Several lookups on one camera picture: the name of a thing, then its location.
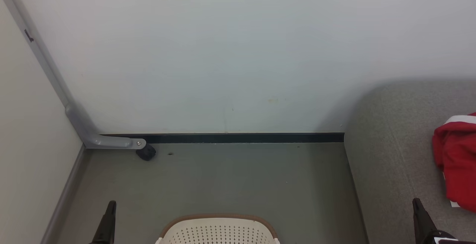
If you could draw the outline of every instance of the caster wheel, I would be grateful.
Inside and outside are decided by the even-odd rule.
[[[155,157],[155,153],[155,149],[150,144],[146,144],[144,148],[136,150],[136,154],[139,156],[139,158],[145,161],[149,161]]]

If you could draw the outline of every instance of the red garment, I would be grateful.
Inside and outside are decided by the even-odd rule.
[[[447,198],[476,212],[476,113],[453,116],[437,128],[433,153],[445,175]]]

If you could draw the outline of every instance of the gray metal bar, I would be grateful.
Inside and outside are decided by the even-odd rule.
[[[98,148],[98,149],[142,149],[146,146],[144,139],[131,139],[126,137],[112,137],[103,136],[96,132],[92,122],[85,115],[81,115],[77,103],[74,102],[72,96],[67,90],[67,86],[64,81],[60,81],[58,75],[53,71],[51,64],[54,64],[51,56],[49,55],[46,46],[39,38],[39,34],[31,30],[27,25],[24,18],[26,9],[23,11],[26,13],[22,15],[19,11],[18,3],[14,0],[3,0],[13,19],[17,23],[19,29],[22,31],[23,37],[28,42],[33,54],[38,60],[41,68],[46,74],[51,86],[53,86],[56,94],[58,95],[61,103],[65,107],[67,117],[70,119],[71,124],[80,136],[86,148]]]

